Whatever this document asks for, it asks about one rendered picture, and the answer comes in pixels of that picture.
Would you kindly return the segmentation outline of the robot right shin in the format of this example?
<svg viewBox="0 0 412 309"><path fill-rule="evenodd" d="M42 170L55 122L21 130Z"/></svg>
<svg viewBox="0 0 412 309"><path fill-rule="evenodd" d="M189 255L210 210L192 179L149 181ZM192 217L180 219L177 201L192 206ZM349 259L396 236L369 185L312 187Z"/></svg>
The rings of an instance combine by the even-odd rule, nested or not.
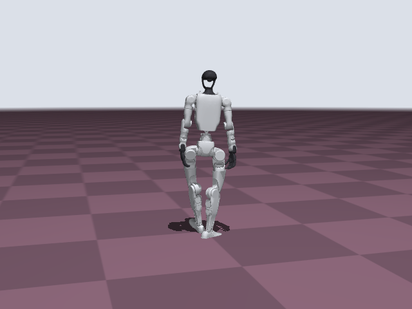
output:
<svg viewBox="0 0 412 309"><path fill-rule="evenodd" d="M218 207L220 203L220 193L217 189L213 189L211 191L211 199L207 199L205 202L206 208L206 215L207 215L207 223L206 223L206 231L211 233L215 221L215 217L218 213Z"/></svg>

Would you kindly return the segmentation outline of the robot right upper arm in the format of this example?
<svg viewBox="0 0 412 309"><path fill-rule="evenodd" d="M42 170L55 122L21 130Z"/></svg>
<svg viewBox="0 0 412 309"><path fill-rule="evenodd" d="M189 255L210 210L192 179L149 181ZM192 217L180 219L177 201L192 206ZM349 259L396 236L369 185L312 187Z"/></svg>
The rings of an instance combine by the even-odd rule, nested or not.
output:
<svg viewBox="0 0 412 309"><path fill-rule="evenodd" d="M223 113L225 117L225 122L223 123L224 129L232 129L232 108L231 108L231 101L227 97L222 97L222 106L224 107Z"/></svg>

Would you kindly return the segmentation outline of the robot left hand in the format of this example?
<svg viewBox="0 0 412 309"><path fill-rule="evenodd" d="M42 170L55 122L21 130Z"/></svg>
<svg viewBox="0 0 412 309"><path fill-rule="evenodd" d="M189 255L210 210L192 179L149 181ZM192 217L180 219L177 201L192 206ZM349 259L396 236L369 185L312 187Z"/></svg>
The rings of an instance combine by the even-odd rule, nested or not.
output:
<svg viewBox="0 0 412 309"><path fill-rule="evenodd" d="M190 165L187 165L186 162L185 162L185 154L184 154L185 144L181 144L180 147L181 147L181 149L180 149L179 151L180 151L180 157L181 157L181 159L182 159L182 162L183 162L184 166L190 167Z"/></svg>

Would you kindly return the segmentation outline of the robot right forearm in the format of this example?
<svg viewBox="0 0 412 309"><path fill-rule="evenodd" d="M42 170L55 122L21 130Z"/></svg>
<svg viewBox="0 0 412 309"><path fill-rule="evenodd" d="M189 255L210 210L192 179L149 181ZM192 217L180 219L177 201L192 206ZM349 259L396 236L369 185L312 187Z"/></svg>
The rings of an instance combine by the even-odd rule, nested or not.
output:
<svg viewBox="0 0 412 309"><path fill-rule="evenodd" d="M232 123L233 125L233 123ZM233 146L236 146L235 138L234 138L234 125L232 130L226 131L227 134L227 144L229 146L229 151L232 151ZM236 147L237 149L237 147Z"/></svg>

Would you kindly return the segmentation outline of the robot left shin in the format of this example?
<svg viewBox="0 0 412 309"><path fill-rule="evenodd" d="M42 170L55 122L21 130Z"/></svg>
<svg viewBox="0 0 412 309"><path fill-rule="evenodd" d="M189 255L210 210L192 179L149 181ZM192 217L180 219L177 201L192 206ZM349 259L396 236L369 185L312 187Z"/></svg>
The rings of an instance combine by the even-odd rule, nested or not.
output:
<svg viewBox="0 0 412 309"><path fill-rule="evenodd" d="M194 211L194 217L196 220L196 225L200 226L200 223L202 225L202 220L201 220L201 195L195 194L195 188L193 185L189 186L189 199L191 203L191 208Z"/></svg>

